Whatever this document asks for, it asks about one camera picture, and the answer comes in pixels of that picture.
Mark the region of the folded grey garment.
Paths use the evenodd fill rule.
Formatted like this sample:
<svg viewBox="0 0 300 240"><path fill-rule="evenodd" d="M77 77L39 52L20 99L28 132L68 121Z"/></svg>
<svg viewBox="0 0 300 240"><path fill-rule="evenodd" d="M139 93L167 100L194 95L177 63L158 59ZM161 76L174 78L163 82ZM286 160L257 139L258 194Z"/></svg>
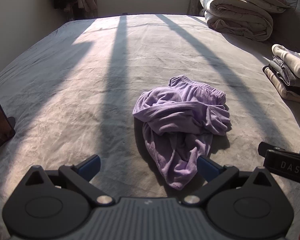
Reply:
<svg viewBox="0 0 300 240"><path fill-rule="evenodd" d="M300 78L295 76L278 56L273 56L273 59L269 62L269 68L285 85L300 88Z"/></svg>

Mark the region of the folded beige pink quilt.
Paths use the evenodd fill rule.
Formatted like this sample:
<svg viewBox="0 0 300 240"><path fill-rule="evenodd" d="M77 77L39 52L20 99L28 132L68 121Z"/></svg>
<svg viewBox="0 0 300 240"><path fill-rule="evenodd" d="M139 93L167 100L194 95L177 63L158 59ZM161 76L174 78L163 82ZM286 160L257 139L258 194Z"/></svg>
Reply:
<svg viewBox="0 0 300 240"><path fill-rule="evenodd" d="M265 41L273 32L273 19L260 0L199 0L209 28L243 36L254 41Z"/></svg>

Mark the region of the purple pants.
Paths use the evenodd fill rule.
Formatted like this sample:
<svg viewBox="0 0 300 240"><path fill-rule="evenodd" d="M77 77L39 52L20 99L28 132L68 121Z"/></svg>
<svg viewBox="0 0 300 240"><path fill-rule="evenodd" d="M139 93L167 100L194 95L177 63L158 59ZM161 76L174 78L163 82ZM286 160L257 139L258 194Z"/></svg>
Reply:
<svg viewBox="0 0 300 240"><path fill-rule="evenodd" d="M223 91L185 75L140 95L132 114L143 123L146 149L168 186L182 190L197 173L197 159L208 156L213 136L226 135L225 104Z"/></svg>

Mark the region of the folded beige garment bottom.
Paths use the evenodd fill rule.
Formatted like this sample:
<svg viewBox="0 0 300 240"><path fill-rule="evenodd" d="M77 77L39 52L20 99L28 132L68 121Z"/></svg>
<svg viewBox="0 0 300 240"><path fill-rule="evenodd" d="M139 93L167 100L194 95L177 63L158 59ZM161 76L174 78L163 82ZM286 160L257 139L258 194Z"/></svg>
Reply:
<svg viewBox="0 0 300 240"><path fill-rule="evenodd" d="M275 74L270 70L268 66L263 67L263 72L269 79L269 81L273 84L273 86L276 88L277 92L281 96L281 98L289 101L294 101L300 103L300 95L296 94L293 91L289 91L284 86L284 83L282 83Z"/></svg>

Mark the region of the folded cream garment top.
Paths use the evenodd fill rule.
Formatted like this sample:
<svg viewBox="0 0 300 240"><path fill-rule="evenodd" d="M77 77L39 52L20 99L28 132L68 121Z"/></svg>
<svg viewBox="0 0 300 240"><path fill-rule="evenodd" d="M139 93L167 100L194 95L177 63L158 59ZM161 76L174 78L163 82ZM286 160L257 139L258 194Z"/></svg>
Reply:
<svg viewBox="0 0 300 240"><path fill-rule="evenodd" d="M274 56L278 56L283 60L293 74L300 78L300 53L291 51L279 44L274 44L271 50Z"/></svg>

